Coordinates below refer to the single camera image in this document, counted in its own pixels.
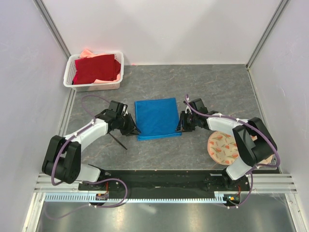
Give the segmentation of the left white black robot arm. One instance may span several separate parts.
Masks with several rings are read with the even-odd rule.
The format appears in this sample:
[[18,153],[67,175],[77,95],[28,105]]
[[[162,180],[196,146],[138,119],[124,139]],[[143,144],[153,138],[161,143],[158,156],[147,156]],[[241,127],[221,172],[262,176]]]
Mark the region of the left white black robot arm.
[[102,170],[89,164],[82,164],[82,152],[95,140],[119,130],[122,135],[139,135],[138,129],[130,113],[108,116],[99,114],[81,129],[66,135],[55,135],[50,139],[42,164],[42,172],[51,177],[53,186],[75,181],[89,182],[95,190],[106,185]]

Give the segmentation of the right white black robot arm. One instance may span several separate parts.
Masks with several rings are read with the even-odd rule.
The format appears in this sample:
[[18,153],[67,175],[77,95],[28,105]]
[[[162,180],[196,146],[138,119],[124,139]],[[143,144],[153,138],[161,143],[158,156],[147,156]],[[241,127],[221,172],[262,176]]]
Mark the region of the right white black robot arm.
[[261,161],[271,155],[276,157],[276,165],[280,165],[280,157],[277,145],[258,117],[252,119],[238,119],[222,115],[218,112],[203,114],[196,110],[181,111],[180,120],[176,127],[177,132],[191,132],[199,126],[210,131],[219,131],[234,137],[239,158],[229,165],[221,178],[222,187],[226,190],[233,190],[239,179],[258,166],[265,166]]

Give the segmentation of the blue cloth napkin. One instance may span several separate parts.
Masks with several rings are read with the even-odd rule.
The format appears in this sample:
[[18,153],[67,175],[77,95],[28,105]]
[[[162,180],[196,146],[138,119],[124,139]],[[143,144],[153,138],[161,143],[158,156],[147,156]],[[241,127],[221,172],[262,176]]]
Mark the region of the blue cloth napkin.
[[176,128],[179,114],[175,98],[143,100],[135,102],[135,117],[138,129],[138,141],[163,139],[181,136]]

